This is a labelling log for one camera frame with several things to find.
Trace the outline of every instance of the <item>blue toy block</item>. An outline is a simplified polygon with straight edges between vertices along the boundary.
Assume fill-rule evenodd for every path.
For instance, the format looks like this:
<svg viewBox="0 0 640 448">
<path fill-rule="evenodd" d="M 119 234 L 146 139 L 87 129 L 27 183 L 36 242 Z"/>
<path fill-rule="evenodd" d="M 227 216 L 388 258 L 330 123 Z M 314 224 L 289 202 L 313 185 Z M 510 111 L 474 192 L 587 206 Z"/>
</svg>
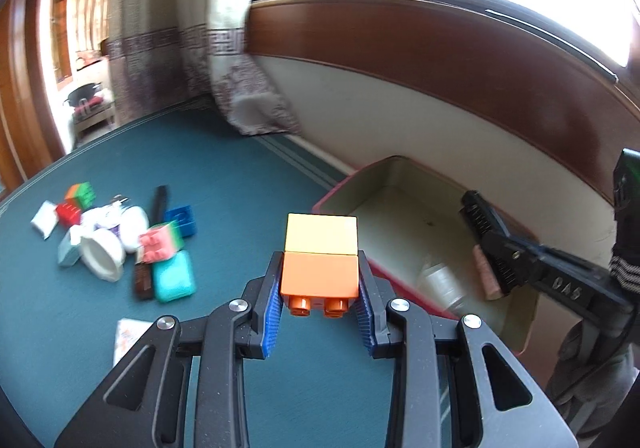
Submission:
<svg viewBox="0 0 640 448">
<path fill-rule="evenodd" d="M 196 221 L 193 218 L 191 206 L 180 206 L 164 212 L 164 221 L 174 221 L 178 224 L 178 231 L 182 237 L 191 237 L 196 234 Z"/>
<path fill-rule="evenodd" d="M 196 291 L 189 253 L 178 251 L 167 261 L 153 263 L 154 291 L 161 302 L 188 297 Z"/>
</svg>

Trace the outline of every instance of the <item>metal screw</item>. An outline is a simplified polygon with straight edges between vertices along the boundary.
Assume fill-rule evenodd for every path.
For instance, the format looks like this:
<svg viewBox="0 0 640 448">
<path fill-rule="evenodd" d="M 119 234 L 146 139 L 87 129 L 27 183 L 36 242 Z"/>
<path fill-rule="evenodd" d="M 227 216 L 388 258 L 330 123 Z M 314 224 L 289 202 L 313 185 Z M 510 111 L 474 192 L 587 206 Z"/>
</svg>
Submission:
<svg viewBox="0 0 640 448">
<path fill-rule="evenodd" d="M 156 322 L 158 329 L 162 329 L 163 331 L 173 329 L 175 325 L 175 319 L 173 316 L 162 316 L 158 318 L 158 322 Z"/>
<path fill-rule="evenodd" d="M 391 301 L 391 309 L 404 313 L 404 311 L 409 310 L 409 302 L 407 302 L 404 298 L 394 298 Z"/>
<path fill-rule="evenodd" d="M 482 325 L 482 320 L 475 314 L 467 314 L 463 317 L 462 323 L 469 329 L 478 329 Z"/>
<path fill-rule="evenodd" d="M 231 311 L 235 311 L 236 313 L 241 313 L 242 311 L 246 311 L 249 307 L 249 304 L 246 301 L 242 300 L 242 298 L 236 298 L 229 302 L 229 309 Z"/>
</svg>

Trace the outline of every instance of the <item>red toy block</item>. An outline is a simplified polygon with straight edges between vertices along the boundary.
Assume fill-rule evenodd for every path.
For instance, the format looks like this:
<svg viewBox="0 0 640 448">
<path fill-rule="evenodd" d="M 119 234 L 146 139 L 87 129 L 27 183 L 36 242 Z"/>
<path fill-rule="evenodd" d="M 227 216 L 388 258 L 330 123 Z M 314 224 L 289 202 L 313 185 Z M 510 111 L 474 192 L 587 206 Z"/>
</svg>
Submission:
<svg viewBox="0 0 640 448">
<path fill-rule="evenodd" d="M 60 203 L 56 206 L 56 213 L 58 214 L 60 222 L 67 228 L 80 224 L 82 210 L 71 203 Z"/>
<path fill-rule="evenodd" d="M 161 225 L 140 235 L 144 263 L 167 261 L 178 252 L 180 248 L 174 242 L 172 230 L 171 226 Z"/>
</svg>

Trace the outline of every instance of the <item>wooden wall panel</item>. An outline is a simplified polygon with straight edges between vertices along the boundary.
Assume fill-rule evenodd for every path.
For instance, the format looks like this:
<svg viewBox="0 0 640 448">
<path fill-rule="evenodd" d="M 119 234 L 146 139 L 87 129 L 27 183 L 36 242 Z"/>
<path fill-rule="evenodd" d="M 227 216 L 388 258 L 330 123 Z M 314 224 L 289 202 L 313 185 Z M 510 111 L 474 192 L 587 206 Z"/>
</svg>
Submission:
<svg viewBox="0 0 640 448">
<path fill-rule="evenodd" d="M 9 192 L 12 192 L 24 182 L 22 174 L 16 164 L 9 140 L 10 136 L 6 135 L 4 125 L 2 125 L 0 121 L 0 184 L 5 188 L 4 191 L 0 191 L 0 201 L 4 199 Z"/>
<path fill-rule="evenodd" d="M 252 6 L 246 38 L 252 54 L 361 72 L 473 112 L 608 200 L 620 151 L 640 149 L 638 107 L 598 72 L 468 10 L 416 0 L 265 1 Z"/>
<path fill-rule="evenodd" d="M 39 160 L 30 139 L 28 127 L 23 122 L 18 86 L 15 85 L 12 75 L 14 66 L 11 15 L 12 0 L 0 10 L 0 101 L 7 130 L 17 151 L 18 159 L 27 177 L 32 177 L 45 165 Z"/>
</svg>

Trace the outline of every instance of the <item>pink storage box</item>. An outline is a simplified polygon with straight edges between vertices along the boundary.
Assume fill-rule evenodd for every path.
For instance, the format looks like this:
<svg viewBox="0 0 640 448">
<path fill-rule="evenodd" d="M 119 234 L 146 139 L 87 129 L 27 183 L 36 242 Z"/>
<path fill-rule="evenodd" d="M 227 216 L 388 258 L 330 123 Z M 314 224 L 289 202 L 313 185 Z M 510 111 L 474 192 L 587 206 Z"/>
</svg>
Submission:
<svg viewBox="0 0 640 448">
<path fill-rule="evenodd" d="M 465 191 L 433 170 L 395 155 L 347 177 L 316 203 L 313 212 L 356 216 L 358 247 L 367 254 L 374 274 L 389 279 L 399 296 L 428 313 L 455 319 L 434 303 L 433 295 L 418 289 L 424 266 L 446 265 L 466 293 L 462 313 L 478 314 L 513 352 L 521 353 L 538 293 L 519 287 L 508 297 L 484 299 L 472 257 L 475 241 L 458 213 Z M 503 216 L 514 231 L 532 236 Z"/>
</svg>

